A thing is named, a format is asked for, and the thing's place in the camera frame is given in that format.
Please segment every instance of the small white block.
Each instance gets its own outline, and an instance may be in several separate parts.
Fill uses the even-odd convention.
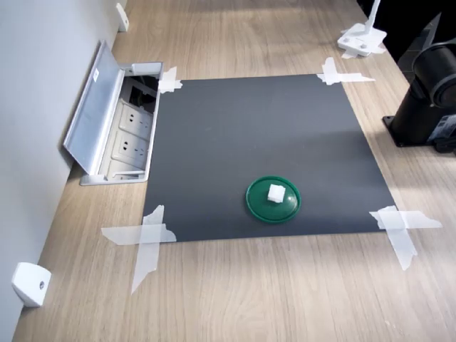
[[[271,184],[269,187],[268,201],[282,203],[284,201],[285,188],[281,185]]]
[[[28,262],[19,262],[11,285],[24,306],[37,307],[43,305],[50,280],[51,273],[47,269]]]

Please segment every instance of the wooden desk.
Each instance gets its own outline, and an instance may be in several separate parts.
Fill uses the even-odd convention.
[[[166,244],[131,296],[137,247],[101,227],[141,222],[145,184],[80,187],[73,171],[39,264],[44,306],[22,313],[16,341],[455,341],[456,159],[397,149],[380,120],[407,88],[387,54],[343,60],[340,31],[365,20],[354,0],[129,0],[121,62],[164,61],[182,79],[340,72],[399,209],[443,229],[414,230],[402,271],[386,234]]]

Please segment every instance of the electrical socket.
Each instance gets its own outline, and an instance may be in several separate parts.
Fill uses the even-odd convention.
[[[114,141],[113,159],[145,170],[147,142],[119,130]]]
[[[119,128],[142,139],[149,140],[152,117],[139,108],[124,104]]]

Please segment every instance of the white wall mount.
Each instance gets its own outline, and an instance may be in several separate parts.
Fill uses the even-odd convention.
[[[366,24],[353,25],[337,40],[339,48],[346,50],[343,57],[350,58],[357,55],[367,57],[371,53],[385,52],[380,44],[385,39],[386,32],[373,28],[379,5],[380,0],[375,0]]]
[[[115,9],[119,15],[119,32],[127,32],[130,22],[128,21],[127,14],[123,9],[122,5],[117,3]]]
[[[33,308],[43,305],[50,280],[51,273],[47,269],[28,262],[19,262],[11,285],[24,306]]]

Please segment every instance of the green lid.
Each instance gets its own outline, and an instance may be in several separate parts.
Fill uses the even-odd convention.
[[[275,203],[268,200],[271,184],[285,188],[284,201]],[[301,195],[289,180],[278,176],[266,176],[255,180],[245,194],[247,206],[252,214],[261,221],[282,223],[291,219],[299,211]]]

